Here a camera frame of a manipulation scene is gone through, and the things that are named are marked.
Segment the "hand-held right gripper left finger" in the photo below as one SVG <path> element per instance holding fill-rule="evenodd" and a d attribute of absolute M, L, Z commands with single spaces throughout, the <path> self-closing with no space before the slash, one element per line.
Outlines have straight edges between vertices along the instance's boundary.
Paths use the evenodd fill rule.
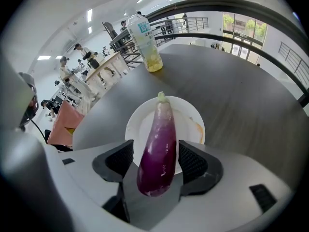
<path fill-rule="evenodd" d="M 133 162 L 133 140 L 70 152 L 46 145 L 44 151 L 53 175 L 62 182 L 67 176 L 95 204 L 123 199 L 122 182 Z"/>

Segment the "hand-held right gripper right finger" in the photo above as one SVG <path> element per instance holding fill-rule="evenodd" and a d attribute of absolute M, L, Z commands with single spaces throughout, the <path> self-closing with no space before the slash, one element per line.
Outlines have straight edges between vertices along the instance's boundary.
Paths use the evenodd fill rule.
<path fill-rule="evenodd" d="M 179 208 L 192 216 L 258 217 L 293 191 L 245 155 L 179 141 L 183 171 Z"/>

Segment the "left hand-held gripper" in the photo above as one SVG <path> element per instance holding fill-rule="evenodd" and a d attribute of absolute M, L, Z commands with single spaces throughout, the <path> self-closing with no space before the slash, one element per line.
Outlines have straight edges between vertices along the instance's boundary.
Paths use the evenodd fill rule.
<path fill-rule="evenodd" d="M 32 75 L 16 72 L 0 54 L 0 131 L 21 129 L 33 120 L 39 109 Z"/>

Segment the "purple eggplant with green stem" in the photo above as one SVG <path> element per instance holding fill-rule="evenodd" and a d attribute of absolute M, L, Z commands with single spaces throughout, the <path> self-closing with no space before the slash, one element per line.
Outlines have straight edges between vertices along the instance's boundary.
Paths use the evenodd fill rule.
<path fill-rule="evenodd" d="M 172 107 L 164 92 L 159 92 L 154 118 L 137 175 L 138 190 L 145 196 L 165 193 L 173 180 L 177 156 L 176 128 Z"/>

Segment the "dark grey table top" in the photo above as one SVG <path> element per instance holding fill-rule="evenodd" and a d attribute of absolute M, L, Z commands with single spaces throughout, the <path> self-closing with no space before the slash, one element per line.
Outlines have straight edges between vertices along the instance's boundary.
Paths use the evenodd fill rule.
<path fill-rule="evenodd" d="M 298 186 L 309 156 L 309 117 L 282 83 L 207 47 L 172 44 L 160 55 L 161 70 L 137 66 L 93 106 L 73 134 L 75 150 L 123 140 L 133 112 L 162 91 L 199 111 L 206 145 L 247 155 Z"/>

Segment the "pink cloth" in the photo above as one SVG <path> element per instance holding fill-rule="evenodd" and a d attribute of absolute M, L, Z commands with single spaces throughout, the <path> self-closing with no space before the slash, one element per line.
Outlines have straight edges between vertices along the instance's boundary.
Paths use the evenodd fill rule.
<path fill-rule="evenodd" d="M 72 146 L 73 133 L 83 118 L 84 116 L 71 104 L 67 101 L 63 101 L 47 143 L 50 145 Z"/>

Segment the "white round plate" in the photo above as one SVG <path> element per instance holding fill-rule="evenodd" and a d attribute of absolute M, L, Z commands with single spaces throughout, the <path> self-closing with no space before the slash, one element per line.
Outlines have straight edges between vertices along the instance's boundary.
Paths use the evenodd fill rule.
<path fill-rule="evenodd" d="M 173 110 L 176 138 L 198 144 L 205 143 L 205 126 L 198 110 L 188 101 L 167 96 Z M 140 105 L 131 115 L 125 132 L 126 140 L 133 140 L 133 162 L 139 166 L 150 133 L 157 98 Z"/>

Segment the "light wooden table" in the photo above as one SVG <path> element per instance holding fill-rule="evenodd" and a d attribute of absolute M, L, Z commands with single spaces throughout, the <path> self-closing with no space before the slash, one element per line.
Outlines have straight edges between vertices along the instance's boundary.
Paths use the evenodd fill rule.
<path fill-rule="evenodd" d="M 120 63 L 120 66 L 122 68 L 121 71 L 119 71 L 117 69 L 117 67 L 114 65 L 114 63 L 116 61 L 119 61 Z M 128 72 L 130 71 L 128 65 L 126 64 L 125 60 L 123 59 L 123 57 L 121 56 L 120 52 L 115 52 L 115 53 L 112 53 L 111 55 L 107 56 L 104 60 L 102 60 L 100 63 L 99 63 L 99 66 L 96 68 L 96 69 L 91 69 L 89 71 L 89 73 L 87 74 L 87 77 L 86 77 L 86 82 L 88 84 L 90 84 L 94 78 L 97 76 L 98 73 L 100 73 L 102 70 L 104 70 L 105 67 L 108 67 L 109 65 L 111 65 L 114 70 L 116 71 L 116 73 L 122 78 L 122 74 L 126 73 L 128 74 Z"/>

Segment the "wooden handrail staircase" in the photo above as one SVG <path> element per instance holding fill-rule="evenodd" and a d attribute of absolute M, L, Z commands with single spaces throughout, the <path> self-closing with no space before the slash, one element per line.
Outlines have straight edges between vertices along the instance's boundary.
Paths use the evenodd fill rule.
<path fill-rule="evenodd" d="M 126 37 L 129 35 L 125 35 L 122 38 L 119 38 L 118 33 L 111 23 L 102 22 L 102 25 L 111 38 L 110 48 L 114 52 L 120 53 L 121 58 L 125 61 L 129 69 L 136 68 L 136 66 L 140 64 L 140 54 L 135 48 L 133 41 L 131 39 L 126 39 Z"/>

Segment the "clear plastic drink bottle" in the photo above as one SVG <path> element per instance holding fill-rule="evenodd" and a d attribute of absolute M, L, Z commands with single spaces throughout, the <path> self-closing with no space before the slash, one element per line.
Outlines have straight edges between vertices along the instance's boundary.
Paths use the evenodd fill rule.
<path fill-rule="evenodd" d="M 126 14 L 127 30 L 144 61 L 145 68 L 151 73 L 160 70 L 163 67 L 163 61 L 148 19 L 138 14 L 133 7 L 126 9 Z"/>

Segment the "large glass window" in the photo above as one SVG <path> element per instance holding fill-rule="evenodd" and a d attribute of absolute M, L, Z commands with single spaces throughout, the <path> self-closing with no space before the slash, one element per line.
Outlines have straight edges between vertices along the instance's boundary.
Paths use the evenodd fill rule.
<path fill-rule="evenodd" d="M 241 14 L 223 12 L 223 31 L 236 35 L 248 36 L 263 42 L 267 32 L 267 24 Z"/>

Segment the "black metal railing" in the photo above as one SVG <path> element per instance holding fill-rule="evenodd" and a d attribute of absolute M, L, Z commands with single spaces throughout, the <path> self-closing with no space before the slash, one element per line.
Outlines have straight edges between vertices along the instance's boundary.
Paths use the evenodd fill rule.
<path fill-rule="evenodd" d="M 223 12 L 245 15 L 267 24 L 263 42 L 223 31 Z M 309 116 L 309 35 L 299 24 L 257 3 L 245 0 L 187 0 L 168 5 L 147 15 L 153 24 L 183 14 L 190 33 L 173 29 L 160 32 L 158 39 L 192 37 L 201 46 L 221 49 L 247 60 L 278 79 Z"/>

